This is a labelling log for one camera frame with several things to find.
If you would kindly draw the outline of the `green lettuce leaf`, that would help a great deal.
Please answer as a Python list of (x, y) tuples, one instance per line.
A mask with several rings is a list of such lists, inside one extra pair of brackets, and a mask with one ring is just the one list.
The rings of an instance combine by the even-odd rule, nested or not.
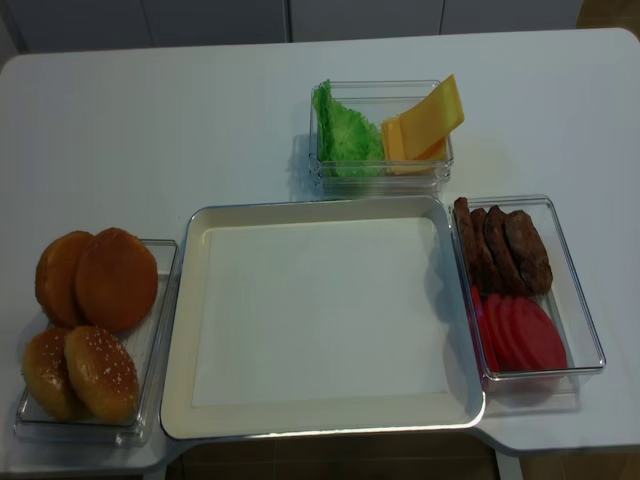
[(362, 113), (344, 106), (325, 80), (314, 91), (319, 161), (327, 177), (377, 177), (385, 160), (381, 134)]

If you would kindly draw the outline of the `clear plastic lettuce cheese container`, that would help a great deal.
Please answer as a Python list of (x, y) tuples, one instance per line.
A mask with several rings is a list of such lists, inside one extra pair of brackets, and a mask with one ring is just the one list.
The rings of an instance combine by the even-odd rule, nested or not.
[(438, 195), (450, 180), (451, 138), (425, 160), (390, 159), (383, 122), (416, 106), (438, 80), (330, 81), (313, 87), (309, 170), (326, 198)]

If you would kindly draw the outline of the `flat orange cheese slice stack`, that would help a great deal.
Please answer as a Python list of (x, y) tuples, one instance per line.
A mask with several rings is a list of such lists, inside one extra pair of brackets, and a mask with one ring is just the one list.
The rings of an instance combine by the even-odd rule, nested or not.
[(427, 160), (443, 160), (447, 157), (447, 139), (443, 138), (434, 144), (417, 160), (408, 161), (405, 155), (404, 141), (398, 118), (385, 120), (381, 126), (381, 138), (385, 158), (390, 164), (389, 171), (394, 175), (424, 175), (433, 171), (426, 167)]

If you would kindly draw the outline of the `leaning yellow cheese slice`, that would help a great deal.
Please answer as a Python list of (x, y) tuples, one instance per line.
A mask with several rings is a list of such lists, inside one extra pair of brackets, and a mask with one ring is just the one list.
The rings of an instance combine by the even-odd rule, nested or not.
[(449, 75), (417, 105), (399, 116), (408, 160), (426, 160), (446, 150), (449, 134), (465, 119), (455, 76)]

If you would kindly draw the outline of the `white paper tray liner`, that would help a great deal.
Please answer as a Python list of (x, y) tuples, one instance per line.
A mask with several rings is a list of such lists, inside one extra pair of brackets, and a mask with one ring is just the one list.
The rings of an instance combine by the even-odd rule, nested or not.
[(425, 218), (213, 231), (193, 404), (445, 391), (438, 253)]

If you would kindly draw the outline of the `white serving tray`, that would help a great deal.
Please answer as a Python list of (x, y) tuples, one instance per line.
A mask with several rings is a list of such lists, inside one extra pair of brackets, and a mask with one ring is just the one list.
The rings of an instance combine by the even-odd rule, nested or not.
[[(445, 332), (445, 391), (244, 405), (193, 404), (213, 231), (399, 218), (425, 218), (435, 227), (439, 253), (433, 267), (442, 283), (436, 312)], [(235, 440), (466, 429), (482, 419), (485, 404), (449, 218), (438, 200), (413, 196), (208, 207), (190, 219), (160, 408), (161, 425), (168, 436)]]

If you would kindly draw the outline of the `brown meat patty leftmost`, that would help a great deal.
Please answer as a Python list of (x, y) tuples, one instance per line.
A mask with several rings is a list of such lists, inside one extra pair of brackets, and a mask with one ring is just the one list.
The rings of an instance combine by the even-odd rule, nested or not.
[(471, 283), (483, 294), (485, 292), (484, 267), (466, 197), (459, 197), (455, 200), (454, 211)]

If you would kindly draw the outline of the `brown meat patty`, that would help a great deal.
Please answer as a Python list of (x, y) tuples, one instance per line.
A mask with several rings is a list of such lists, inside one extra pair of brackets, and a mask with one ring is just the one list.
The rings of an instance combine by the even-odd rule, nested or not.
[(493, 255), (486, 243), (484, 235), (486, 216), (487, 213), (483, 208), (474, 209), (470, 213), (476, 242), (479, 290), (483, 295), (489, 295), (491, 293), (501, 294), (503, 291), (502, 277), (497, 270)]
[(506, 214), (497, 206), (492, 206), (484, 221), (484, 237), (492, 253), (494, 263), (502, 278), (505, 294), (528, 296), (526, 286), (507, 245), (505, 237)]
[(484, 267), (466, 197), (459, 197), (455, 200), (454, 211), (471, 283), (483, 294), (485, 292)]
[(553, 282), (545, 245), (531, 217), (523, 210), (506, 216), (504, 230), (516, 267), (533, 295), (544, 295)]

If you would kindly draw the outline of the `red tomato slice leftmost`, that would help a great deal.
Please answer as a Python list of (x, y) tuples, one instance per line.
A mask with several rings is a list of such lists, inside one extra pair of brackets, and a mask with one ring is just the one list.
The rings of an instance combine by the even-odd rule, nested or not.
[(481, 342), (486, 357), (487, 365), (493, 372), (498, 371), (499, 363), (497, 361), (493, 346), (490, 329), (487, 324), (484, 304), (482, 302), (479, 291), (475, 285), (471, 286), (471, 295), (478, 322), (478, 328), (481, 336)]

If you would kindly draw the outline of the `red tomato slice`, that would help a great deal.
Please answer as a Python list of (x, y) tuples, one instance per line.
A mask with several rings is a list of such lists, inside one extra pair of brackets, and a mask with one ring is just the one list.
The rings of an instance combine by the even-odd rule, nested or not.
[(516, 297), (510, 320), (516, 351), (530, 370), (563, 370), (567, 354), (559, 332), (541, 307), (526, 297)]
[(497, 359), (497, 371), (512, 371), (514, 364), (511, 355), (511, 346), (505, 336), (504, 322), (500, 316), (502, 297), (497, 293), (490, 294), (484, 302), (489, 335), (492, 348)]
[(478, 322), (478, 328), (481, 336), (481, 342), (486, 357), (487, 365), (493, 372), (498, 371), (499, 363), (497, 361), (493, 346), (490, 329), (487, 324), (484, 304), (482, 302), (479, 291), (475, 285), (471, 286), (471, 295)]
[(514, 298), (505, 296), (499, 306), (498, 330), (501, 340), (501, 362), (504, 371), (527, 371), (531, 365), (515, 337), (513, 327)]

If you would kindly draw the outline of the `brown meat patty rightmost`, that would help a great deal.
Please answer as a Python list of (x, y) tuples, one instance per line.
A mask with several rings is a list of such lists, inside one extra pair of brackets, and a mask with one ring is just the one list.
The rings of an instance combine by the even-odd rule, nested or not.
[(544, 295), (553, 282), (545, 245), (531, 217), (523, 210), (506, 216), (504, 230), (516, 267), (533, 295)]

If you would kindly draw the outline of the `clear plastic patty tomato container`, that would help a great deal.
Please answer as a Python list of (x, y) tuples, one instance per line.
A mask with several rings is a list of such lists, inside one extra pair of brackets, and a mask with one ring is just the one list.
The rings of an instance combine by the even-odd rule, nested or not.
[(505, 296), (514, 299), (526, 297), (538, 304), (557, 328), (568, 362), (568, 367), (563, 370), (493, 372), (489, 369), (472, 300), (473, 284), (464, 260), (454, 201), (449, 206), (451, 236), (489, 414), (498, 416), (577, 409), (582, 385), (603, 372), (606, 357), (553, 203), (544, 195), (467, 200), (470, 213), (477, 208), (488, 213), (492, 206), (497, 205), (506, 216), (515, 210), (523, 210), (531, 217), (549, 257), (553, 273), (551, 289), (544, 295), (530, 292), (528, 296), (514, 296), (504, 291), (499, 295), (502, 299)]

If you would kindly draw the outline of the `red tomato slice rightmost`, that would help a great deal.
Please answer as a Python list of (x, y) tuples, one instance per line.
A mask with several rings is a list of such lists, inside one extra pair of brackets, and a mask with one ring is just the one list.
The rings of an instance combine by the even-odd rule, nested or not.
[(510, 320), (516, 351), (530, 370), (563, 370), (567, 354), (559, 332), (541, 307), (526, 297), (516, 297)]

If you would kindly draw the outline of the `white table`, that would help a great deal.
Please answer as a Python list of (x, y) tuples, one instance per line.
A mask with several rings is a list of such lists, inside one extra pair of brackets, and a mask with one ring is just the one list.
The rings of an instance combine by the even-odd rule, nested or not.
[(203, 206), (308, 196), (310, 94), (326, 80), (454, 75), (465, 122), (445, 194), (542, 193), (607, 357), (575, 413), (488, 419), (523, 452), (639, 440), (639, 43), (618, 28), (20, 55), (1, 72), (1, 471), (146, 472), (179, 452), (33, 445), (13, 426), (18, 345), (41, 323), (55, 237), (115, 225), (181, 240)]

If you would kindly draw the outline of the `sesame top bun right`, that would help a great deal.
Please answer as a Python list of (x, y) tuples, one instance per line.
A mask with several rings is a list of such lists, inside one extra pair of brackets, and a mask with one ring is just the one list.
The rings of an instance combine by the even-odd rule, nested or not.
[(95, 326), (77, 327), (66, 337), (64, 357), (74, 391), (93, 416), (107, 424), (133, 416), (138, 374), (116, 336)]

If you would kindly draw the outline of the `sesame bun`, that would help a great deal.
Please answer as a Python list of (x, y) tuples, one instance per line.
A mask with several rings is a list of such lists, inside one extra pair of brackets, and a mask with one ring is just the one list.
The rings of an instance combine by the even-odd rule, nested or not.
[(77, 327), (66, 337), (64, 357), (74, 391), (93, 416), (107, 424), (133, 416), (138, 374), (116, 336), (95, 326)]
[(64, 355), (65, 328), (50, 328), (35, 335), (26, 345), (21, 369), (26, 385), (40, 407), (61, 422), (83, 420), (89, 412), (69, 379)]

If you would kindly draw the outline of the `clear plastic bun container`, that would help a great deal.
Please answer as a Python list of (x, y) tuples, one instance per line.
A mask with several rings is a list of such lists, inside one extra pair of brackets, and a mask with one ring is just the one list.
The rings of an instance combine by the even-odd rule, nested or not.
[(161, 357), (166, 353), (169, 323), (179, 283), (179, 246), (173, 240), (144, 239), (158, 270), (158, 293), (150, 313), (134, 329), (119, 335), (138, 373), (140, 396), (132, 417), (107, 424), (95, 417), (57, 421), (37, 404), (28, 389), (22, 394), (14, 424), (15, 436), (29, 441), (104, 444), (116, 447), (143, 445), (157, 416)]

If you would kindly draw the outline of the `sesame top bun left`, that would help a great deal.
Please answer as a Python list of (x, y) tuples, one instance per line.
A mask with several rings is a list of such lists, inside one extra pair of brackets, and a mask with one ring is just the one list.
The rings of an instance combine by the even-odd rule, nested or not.
[(21, 369), (26, 385), (40, 407), (61, 422), (83, 420), (89, 412), (69, 379), (64, 355), (65, 328), (50, 328), (35, 335), (26, 345)]

